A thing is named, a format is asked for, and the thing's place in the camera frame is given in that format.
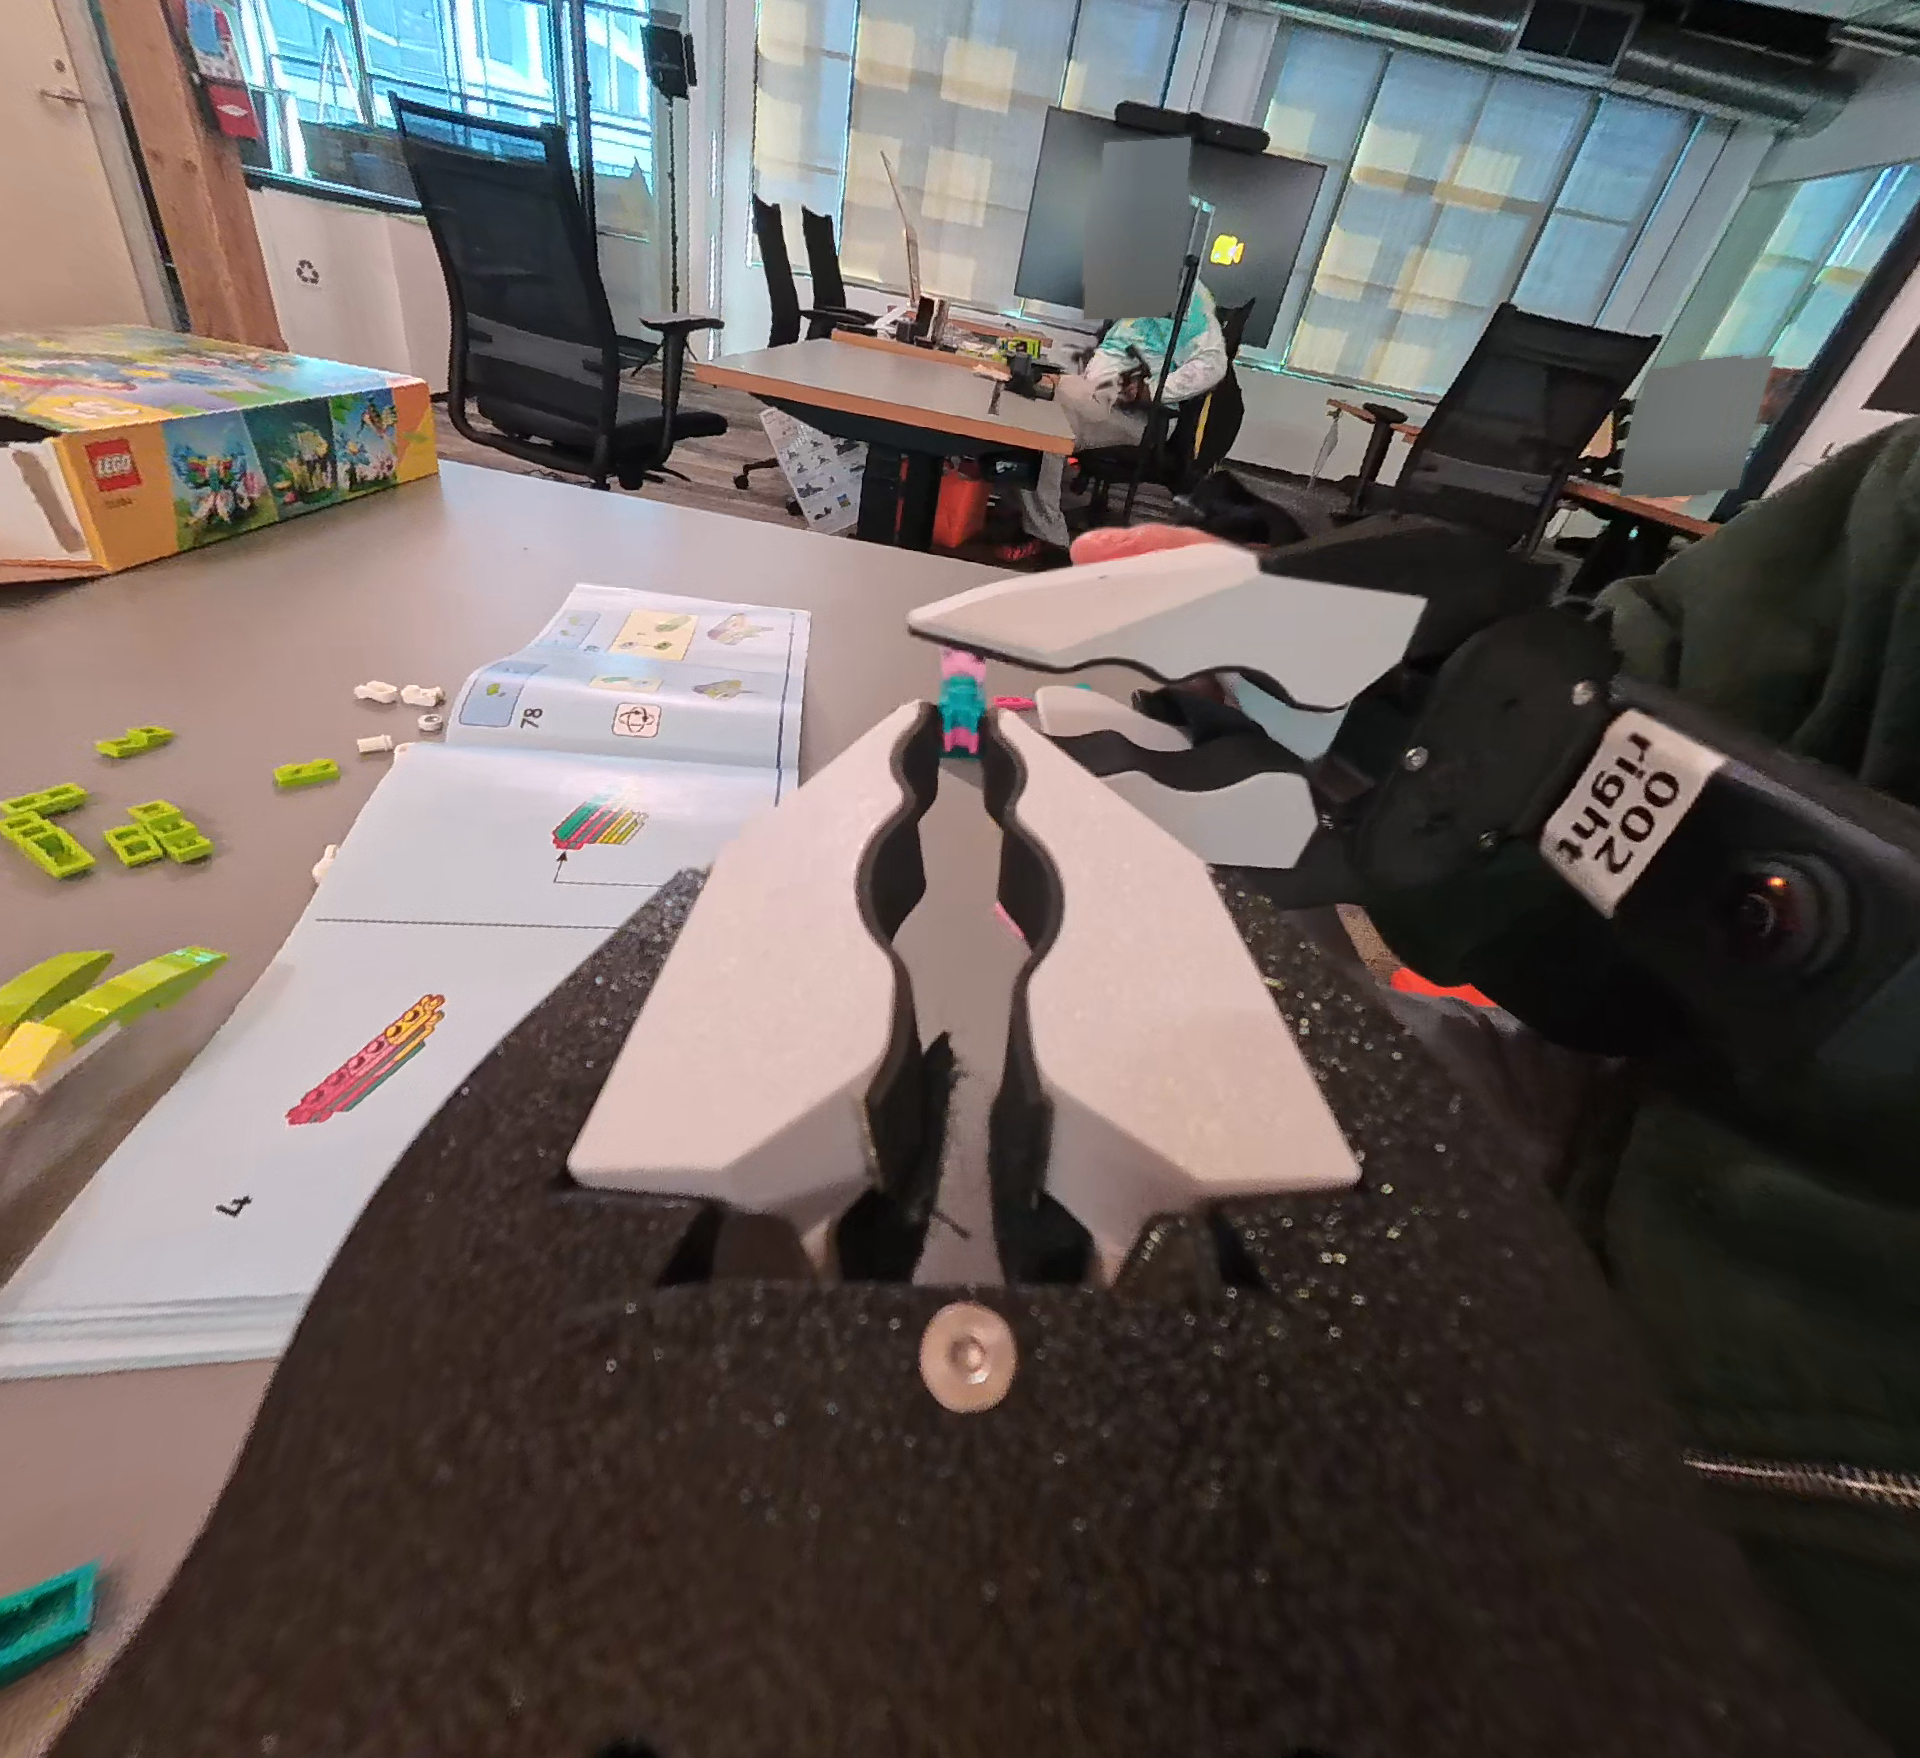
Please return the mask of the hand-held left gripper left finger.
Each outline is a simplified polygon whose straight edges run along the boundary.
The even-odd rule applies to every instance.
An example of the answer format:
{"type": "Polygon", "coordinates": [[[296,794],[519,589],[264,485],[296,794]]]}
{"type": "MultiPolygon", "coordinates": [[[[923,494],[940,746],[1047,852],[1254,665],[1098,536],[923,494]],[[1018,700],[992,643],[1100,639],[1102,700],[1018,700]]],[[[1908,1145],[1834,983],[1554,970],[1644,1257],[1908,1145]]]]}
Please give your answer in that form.
{"type": "Polygon", "coordinates": [[[925,897],[935,706],[903,704],[724,847],[578,1133],[578,1187],[779,1216],[908,1280],[935,1070],[897,936],[925,897]]]}

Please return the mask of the red fire extinguisher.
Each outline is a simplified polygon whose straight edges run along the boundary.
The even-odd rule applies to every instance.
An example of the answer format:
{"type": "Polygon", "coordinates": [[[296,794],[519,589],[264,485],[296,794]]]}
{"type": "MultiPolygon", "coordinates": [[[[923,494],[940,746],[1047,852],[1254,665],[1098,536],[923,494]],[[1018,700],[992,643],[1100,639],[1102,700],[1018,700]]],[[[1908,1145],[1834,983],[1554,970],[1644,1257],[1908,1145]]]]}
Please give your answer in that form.
{"type": "Polygon", "coordinates": [[[267,133],[227,9],[222,0],[163,0],[163,11],[205,122],[227,142],[263,145],[267,133]]]}

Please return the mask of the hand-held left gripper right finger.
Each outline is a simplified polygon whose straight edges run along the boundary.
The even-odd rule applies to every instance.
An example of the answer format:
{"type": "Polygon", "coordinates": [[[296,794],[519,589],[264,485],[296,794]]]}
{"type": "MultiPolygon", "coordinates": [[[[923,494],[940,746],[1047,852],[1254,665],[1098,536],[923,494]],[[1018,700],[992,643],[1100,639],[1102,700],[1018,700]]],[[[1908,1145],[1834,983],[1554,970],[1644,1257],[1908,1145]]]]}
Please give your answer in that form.
{"type": "Polygon", "coordinates": [[[1163,1216],[1362,1164],[1205,863],[1021,718],[981,724],[997,904],[1024,948],[990,1113],[1008,1283],[1109,1283],[1163,1216]]]}

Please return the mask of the booklet under table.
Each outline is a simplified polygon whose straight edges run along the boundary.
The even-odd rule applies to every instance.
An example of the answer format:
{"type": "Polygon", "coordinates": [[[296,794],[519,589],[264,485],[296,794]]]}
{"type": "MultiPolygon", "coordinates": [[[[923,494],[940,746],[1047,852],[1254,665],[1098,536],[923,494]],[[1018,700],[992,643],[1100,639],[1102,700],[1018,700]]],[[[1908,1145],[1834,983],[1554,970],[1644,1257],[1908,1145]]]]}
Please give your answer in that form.
{"type": "Polygon", "coordinates": [[[859,523],[870,447],[767,405],[759,413],[801,523],[825,535],[859,523]]]}

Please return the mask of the scatter of small lime plates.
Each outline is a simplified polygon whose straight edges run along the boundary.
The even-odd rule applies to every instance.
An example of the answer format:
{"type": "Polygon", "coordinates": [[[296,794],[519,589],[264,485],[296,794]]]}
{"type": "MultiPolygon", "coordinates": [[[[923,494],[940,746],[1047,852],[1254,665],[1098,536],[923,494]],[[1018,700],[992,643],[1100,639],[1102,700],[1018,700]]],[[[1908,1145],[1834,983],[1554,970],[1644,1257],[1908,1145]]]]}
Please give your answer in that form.
{"type": "MultiPolygon", "coordinates": [[[[156,724],[100,738],[95,752],[102,763],[133,763],[175,743],[175,729],[156,724]]],[[[331,757],[278,764],[271,773],[279,792],[299,792],[337,782],[343,764],[331,757]]],[[[49,881],[80,881],[99,859],[89,839],[69,824],[92,801],[90,791],[74,781],[35,786],[3,796],[3,841],[14,857],[49,881]]],[[[110,859],[128,870],[147,864],[201,864],[214,857],[210,834],[177,803],[147,798],[126,810],[120,821],[100,827],[110,859]]]]}

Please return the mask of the light blue instruction booklet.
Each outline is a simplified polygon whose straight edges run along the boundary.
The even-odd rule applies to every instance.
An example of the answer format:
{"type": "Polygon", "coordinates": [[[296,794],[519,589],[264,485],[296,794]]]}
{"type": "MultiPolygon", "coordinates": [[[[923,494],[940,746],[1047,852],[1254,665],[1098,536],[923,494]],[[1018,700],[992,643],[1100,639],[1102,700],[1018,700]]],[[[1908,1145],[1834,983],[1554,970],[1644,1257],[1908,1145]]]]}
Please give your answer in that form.
{"type": "Polygon", "coordinates": [[[196,1064],[4,1286],[4,1381],[286,1352],[378,1187],[665,881],[800,781],[810,615],[576,585],[373,789],[196,1064]]]}

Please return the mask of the grey wood-edged table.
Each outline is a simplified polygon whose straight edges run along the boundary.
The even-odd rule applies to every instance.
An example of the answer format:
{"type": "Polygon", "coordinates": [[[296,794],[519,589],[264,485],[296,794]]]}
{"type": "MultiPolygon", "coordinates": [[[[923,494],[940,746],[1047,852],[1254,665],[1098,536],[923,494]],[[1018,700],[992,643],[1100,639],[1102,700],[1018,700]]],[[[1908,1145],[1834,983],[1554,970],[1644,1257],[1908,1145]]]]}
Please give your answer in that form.
{"type": "Polygon", "coordinates": [[[854,533],[928,551],[953,458],[1067,457],[1075,429],[963,359],[879,338],[831,335],[694,361],[704,383],[755,397],[805,427],[867,445],[854,533]]]}

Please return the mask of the person's dark green jacket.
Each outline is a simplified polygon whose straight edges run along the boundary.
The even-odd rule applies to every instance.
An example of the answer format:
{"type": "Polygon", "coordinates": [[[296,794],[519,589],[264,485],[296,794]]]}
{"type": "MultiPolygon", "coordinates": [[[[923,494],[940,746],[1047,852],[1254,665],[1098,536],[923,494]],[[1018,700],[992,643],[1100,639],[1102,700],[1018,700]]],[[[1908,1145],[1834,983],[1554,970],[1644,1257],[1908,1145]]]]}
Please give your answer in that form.
{"type": "Polygon", "coordinates": [[[1917,1199],[1817,1176],[1506,1015],[1467,1029],[1475,1084],[1613,1286],[1712,1517],[1859,1718],[1917,1753],[1917,1199]]]}

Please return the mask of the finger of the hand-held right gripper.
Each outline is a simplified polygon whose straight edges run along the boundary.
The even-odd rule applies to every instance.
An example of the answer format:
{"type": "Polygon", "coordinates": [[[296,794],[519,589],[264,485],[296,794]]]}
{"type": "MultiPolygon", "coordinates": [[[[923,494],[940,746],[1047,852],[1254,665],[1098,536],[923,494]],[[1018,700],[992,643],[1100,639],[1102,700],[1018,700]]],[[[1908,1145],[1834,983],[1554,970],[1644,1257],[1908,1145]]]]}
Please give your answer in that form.
{"type": "Polygon", "coordinates": [[[1338,710],[1406,658],[1418,594],[1267,571],[1229,545],[1084,563],[925,604],[923,642],[1051,673],[1128,665],[1163,683],[1231,669],[1300,710],[1338,710]]]}
{"type": "Polygon", "coordinates": [[[1323,825],[1308,763],[1208,691],[1119,700],[1047,686],[1036,714],[1067,757],[1210,864],[1293,868],[1323,825]]]}

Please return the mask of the teal lego piece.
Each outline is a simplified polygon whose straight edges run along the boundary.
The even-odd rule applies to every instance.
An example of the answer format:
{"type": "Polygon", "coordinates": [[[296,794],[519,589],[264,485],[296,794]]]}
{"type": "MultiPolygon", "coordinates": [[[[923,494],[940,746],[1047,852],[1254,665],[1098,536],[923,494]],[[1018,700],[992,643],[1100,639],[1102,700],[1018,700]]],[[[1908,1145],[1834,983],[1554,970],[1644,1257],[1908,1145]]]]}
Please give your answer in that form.
{"type": "Polygon", "coordinates": [[[74,1646],[95,1625],[100,1566],[84,1562],[33,1586],[3,1593],[0,1685],[9,1689],[74,1646]]]}

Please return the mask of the black mesh office chair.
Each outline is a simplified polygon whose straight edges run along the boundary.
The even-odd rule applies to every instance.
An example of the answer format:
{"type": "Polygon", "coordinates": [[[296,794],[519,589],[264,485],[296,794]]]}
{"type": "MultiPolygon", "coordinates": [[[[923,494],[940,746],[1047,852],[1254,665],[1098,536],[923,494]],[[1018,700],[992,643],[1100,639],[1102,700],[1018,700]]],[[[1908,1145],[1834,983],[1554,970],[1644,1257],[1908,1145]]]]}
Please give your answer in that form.
{"type": "Polygon", "coordinates": [[[1499,306],[1391,485],[1379,468],[1404,416],[1366,405],[1373,437],[1340,521],[1423,516],[1534,551],[1589,443],[1660,343],[1499,306]]]}
{"type": "Polygon", "coordinates": [[[389,99],[446,277],[446,404],[467,440],[635,492],[675,475],[678,443],[728,420],[685,401],[701,313],[645,315],[623,334],[566,132],[389,99]]]}

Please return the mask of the large lime curved lego pieces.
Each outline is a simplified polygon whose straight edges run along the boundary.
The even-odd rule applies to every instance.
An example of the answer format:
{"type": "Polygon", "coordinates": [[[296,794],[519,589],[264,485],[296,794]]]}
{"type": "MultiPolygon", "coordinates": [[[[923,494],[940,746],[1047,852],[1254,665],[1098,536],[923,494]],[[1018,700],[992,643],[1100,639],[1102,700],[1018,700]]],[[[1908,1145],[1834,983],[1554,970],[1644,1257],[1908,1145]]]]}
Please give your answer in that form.
{"type": "Polygon", "coordinates": [[[184,947],[110,973],[112,953],[44,958],[3,992],[4,1096],[33,1096],[89,1062],[132,1024],[173,1007],[227,964],[227,954],[184,947]]]}

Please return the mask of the person's right forearm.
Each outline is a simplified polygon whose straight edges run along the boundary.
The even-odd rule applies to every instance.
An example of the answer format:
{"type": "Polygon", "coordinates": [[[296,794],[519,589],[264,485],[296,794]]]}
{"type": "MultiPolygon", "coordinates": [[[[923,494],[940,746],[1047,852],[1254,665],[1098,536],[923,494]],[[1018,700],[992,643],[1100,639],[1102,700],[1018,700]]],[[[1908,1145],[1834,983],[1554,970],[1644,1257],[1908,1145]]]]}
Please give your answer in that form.
{"type": "Polygon", "coordinates": [[[1648,576],[1554,609],[1603,679],[1722,753],[1870,812],[1919,807],[1919,421],[1846,445],[1648,576]]]}

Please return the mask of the colourful lego box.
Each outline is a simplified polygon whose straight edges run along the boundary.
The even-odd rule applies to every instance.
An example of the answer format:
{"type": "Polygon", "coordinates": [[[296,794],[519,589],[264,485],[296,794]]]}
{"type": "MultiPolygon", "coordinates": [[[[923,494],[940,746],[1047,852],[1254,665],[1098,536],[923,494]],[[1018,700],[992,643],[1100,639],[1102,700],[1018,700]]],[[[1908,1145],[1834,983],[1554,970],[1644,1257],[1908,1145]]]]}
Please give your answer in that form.
{"type": "Polygon", "coordinates": [[[3,582],[89,580],[439,474],[416,377],[200,334],[3,338],[3,582]]]}

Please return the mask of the wooden pillar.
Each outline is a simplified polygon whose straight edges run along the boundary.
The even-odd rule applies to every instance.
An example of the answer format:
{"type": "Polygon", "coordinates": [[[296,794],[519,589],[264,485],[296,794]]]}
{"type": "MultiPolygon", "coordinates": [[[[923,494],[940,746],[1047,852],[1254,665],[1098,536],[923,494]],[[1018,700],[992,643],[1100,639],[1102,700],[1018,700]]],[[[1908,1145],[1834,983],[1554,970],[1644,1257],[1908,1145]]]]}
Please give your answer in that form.
{"type": "Polygon", "coordinates": [[[283,348],[253,193],[205,101],[186,0],[99,6],[190,332],[283,348]]]}

